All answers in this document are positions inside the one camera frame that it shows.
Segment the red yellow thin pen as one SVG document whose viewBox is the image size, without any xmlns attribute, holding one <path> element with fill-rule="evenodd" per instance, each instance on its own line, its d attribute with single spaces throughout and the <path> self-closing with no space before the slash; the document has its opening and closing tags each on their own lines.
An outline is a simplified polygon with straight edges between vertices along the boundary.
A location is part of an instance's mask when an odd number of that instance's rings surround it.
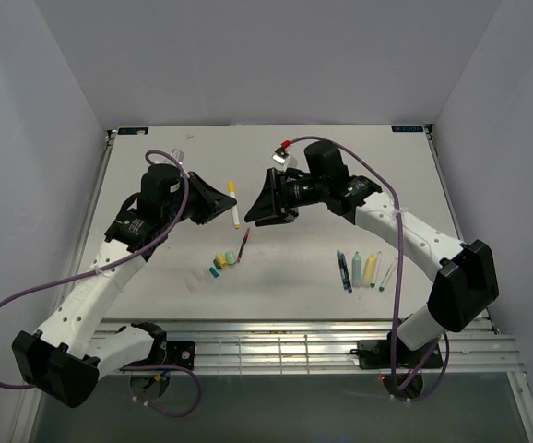
<svg viewBox="0 0 533 443">
<path fill-rule="evenodd" d="M 244 232 L 244 235 L 243 235 L 243 240 L 241 242 L 241 245 L 240 245 L 240 248 L 239 248 L 239 251 L 238 251 L 238 255 L 237 255 L 237 258 L 236 258 L 236 263 L 240 263 L 241 259 L 242 259 L 242 256 L 243 256 L 243 251 L 245 249 L 245 246 L 248 242 L 248 239 L 249 239 L 249 236 L 250 236 L 250 232 L 251 232 L 251 228 L 248 227 L 246 228 L 245 232 Z"/>
</svg>

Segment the white yellow marker pen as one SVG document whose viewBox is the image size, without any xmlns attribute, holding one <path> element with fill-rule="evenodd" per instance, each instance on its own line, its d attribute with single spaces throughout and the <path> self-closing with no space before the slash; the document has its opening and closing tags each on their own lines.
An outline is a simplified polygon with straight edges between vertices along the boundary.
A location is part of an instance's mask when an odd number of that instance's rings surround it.
<svg viewBox="0 0 533 443">
<path fill-rule="evenodd" d="M 235 188 L 235 184 L 233 181 L 230 181 L 228 183 L 228 190 L 229 190 L 230 197 L 236 200 L 236 194 L 235 194 L 236 188 Z M 234 203 L 234 205 L 231 207 L 231 216 L 232 216 L 232 223 L 233 223 L 234 229 L 239 230 L 241 227 L 241 223 L 240 223 L 237 203 Z"/>
</svg>

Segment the yellow highlighter cap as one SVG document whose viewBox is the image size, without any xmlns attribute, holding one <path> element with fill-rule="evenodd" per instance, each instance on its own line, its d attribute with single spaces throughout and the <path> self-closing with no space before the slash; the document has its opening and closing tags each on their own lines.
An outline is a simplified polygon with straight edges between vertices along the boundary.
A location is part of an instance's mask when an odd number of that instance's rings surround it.
<svg viewBox="0 0 533 443">
<path fill-rule="evenodd" d="M 221 253 L 218 253 L 216 255 L 216 260 L 217 262 L 219 263 L 219 266 L 222 268 L 222 269 L 226 269 L 228 267 L 228 262 L 227 262 L 227 259 L 225 258 L 225 256 Z"/>
</svg>

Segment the green highlighter cap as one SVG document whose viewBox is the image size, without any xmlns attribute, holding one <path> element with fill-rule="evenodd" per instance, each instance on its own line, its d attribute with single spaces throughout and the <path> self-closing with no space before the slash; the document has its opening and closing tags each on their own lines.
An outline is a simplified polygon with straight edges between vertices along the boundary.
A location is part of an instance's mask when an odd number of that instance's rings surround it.
<svg viewBox="0 0 533 443">
<path fill-rule="evenodd" d="M 236 264 L 236 256 L 232 250 L 225 253 L 225 258 L 229 266 L 234 266 Z"/>
</svg>

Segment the black thin pen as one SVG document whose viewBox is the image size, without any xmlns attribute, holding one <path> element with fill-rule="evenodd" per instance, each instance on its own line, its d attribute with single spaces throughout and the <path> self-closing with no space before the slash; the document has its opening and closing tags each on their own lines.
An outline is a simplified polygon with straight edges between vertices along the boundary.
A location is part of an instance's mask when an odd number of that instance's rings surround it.
<svg viewBox="0 0 533 443">
<path fill-rule="evenodd" d="M 345 267 L 346 280 L 347 280 L 347 284 L 348 284 L 348 292 L 351 293 L 352 292 L 352 285 L 351 285 L 350 278 L 349 278 L 348 264 L 347 264 L 347 261 L 346 261 L 345 254 L 343 252 L 341 252 L 341 253 L 343 255 L 343 262 L 344 262 L 344 267 Z"/>
</svg>

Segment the green capped thin pen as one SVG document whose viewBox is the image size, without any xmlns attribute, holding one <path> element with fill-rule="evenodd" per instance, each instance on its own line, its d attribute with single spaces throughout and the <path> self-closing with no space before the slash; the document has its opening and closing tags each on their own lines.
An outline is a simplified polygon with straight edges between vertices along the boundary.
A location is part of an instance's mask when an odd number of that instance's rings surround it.
<svg viewBox="0 0 533 443">
<path fill-rule="evenodd" d="M 340 250 L 337 250 L 337 261 L 338 261 L 338 267 L 339 267 L 339 273 L 340 273 L 340 279 L 343 285 L 343 290 L 348 290 L 348 284 L 346 280 L 346 273 L 345 273 L 345 267 L 343 262 L 343 255 Z"/>
</svg>

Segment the green highlighter pen body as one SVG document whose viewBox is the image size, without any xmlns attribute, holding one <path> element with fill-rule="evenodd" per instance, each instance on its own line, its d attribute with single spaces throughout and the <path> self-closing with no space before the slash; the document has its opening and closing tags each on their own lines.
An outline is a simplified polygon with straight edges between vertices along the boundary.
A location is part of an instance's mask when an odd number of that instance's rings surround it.
<svg viewBox="0 0 533 443">
<path fill-rule="evenodd" d="M 360 287 L 362 282 L 362 261 L 359 252 L 356 252 L 351 261 L 351 282 L 353 287 Z"/>
</svg>

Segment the yellow highlighter pen body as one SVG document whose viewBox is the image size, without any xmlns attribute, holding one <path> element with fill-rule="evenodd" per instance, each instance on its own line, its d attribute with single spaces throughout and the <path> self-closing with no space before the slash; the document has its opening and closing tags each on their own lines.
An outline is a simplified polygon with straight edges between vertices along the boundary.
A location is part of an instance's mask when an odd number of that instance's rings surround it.
<svg viewBox="0 0 533 443">
<path fill-rule="evenodd" d="M 378 255 L 372 253 L 366 260 L 364 270 L 362 273 L 362 285 L 364 287 L 370 287 L 373 284 L 376 268 L 377 268 Z"/>
</svg>

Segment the white green thin pen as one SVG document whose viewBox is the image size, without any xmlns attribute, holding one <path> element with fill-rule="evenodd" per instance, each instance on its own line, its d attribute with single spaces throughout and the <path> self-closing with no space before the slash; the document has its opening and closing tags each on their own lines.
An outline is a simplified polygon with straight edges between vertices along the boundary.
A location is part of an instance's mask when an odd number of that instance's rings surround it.
<svg viewBox="0 0 533 443">
<path fill-rule="evenodd" d="M 376 255 L 375 267 L 374 267 L 374 271 L 373 271 L 373 278 L 372 278 L 372 281 L 370 283 L 370 287 L 371 288 L 375 288 L 376 285 L 377 285 L 378 276 L 379 276 L 379 272 L 380 272 L 380 268 L 381 268 L 382 257 L 383 257 L 383 253 L 380 250 L 380 251 L 377 252 L 377 255 Z"/>
</svg>

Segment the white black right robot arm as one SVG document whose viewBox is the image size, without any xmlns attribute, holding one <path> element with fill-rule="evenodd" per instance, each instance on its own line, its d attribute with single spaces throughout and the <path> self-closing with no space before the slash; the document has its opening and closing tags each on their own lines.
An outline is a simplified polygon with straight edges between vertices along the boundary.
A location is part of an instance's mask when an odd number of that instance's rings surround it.
<svg viewBox="0 0 533 443">
<path fill-rule="evenodd" d="M 394 364 L 411 365 L 428 344 L 446 331 L 463 330 L 498 297 L 488 245 L 480 240 L 466 244 L 397 211 L 390 196 L 364 176 L 271 168 L 244 219 L 257 226 L 291 223 L 301 207 L 318 203 L 401 250 L 432 281 L 427 303 L 399 324 L 387 344 Z"/>
</svg>

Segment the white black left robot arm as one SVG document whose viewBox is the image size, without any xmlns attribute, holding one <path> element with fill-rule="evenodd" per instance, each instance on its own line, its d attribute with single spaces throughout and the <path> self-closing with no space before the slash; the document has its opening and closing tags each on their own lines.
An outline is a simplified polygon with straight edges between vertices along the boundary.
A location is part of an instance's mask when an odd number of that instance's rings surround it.
<svg viewBox="0 0 533 443">
<path fill-rule="evenodd" d="M 151 322 L 132 323 L 95 342 L 92 337 L 129 281 L 163 243 L 169 227 L 211 222 L 236 205 L 198 174 L 181 177 L 170 165 L 148 168 L 104 234 L 92 275 L 78 282 L 57 310 L 32 333 L 21 331 L 12 350 L 23 379 L 70 408 L 98 381 L 129 365 L 161 366 L 166 333 Z"/>
</svg>

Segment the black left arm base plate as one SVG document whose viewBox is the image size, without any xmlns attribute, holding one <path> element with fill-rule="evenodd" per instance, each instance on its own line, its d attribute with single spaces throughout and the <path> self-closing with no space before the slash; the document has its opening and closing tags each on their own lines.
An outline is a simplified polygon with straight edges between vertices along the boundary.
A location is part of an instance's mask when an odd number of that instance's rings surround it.
<svg viewBox="0 0 533 443">
<path fill-rule="evenodd" d="M 126 367 L 155 370 L 161 366 L 178 366 L 192 370 L 195 366 L 195 348 L 194 341 L 164 341 L 154 344 L 148 357 L 129 363 Z"/>
</svg>

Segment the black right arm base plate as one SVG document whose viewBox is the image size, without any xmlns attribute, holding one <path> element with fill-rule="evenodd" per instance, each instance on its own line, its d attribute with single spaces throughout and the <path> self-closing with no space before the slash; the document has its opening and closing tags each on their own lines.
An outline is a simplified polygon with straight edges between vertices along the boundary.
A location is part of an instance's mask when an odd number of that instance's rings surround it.
<svg viewBox="0 0 533 443">
<path fill-rule="evenodd" d="M 358 358 L 360 369 L 389 369 L 390 368 L 390 340 L 362 340 L 351 349 L 350 354 Z M 422 368 L 440 369 L 444 366 L 438 345 L 433 342 L 424 344 L 421 348 L 411 351 L 401 341 L 397 341 L 397 368 L 413 369 L 426 353 L 430 353 Z"/>
</svg>

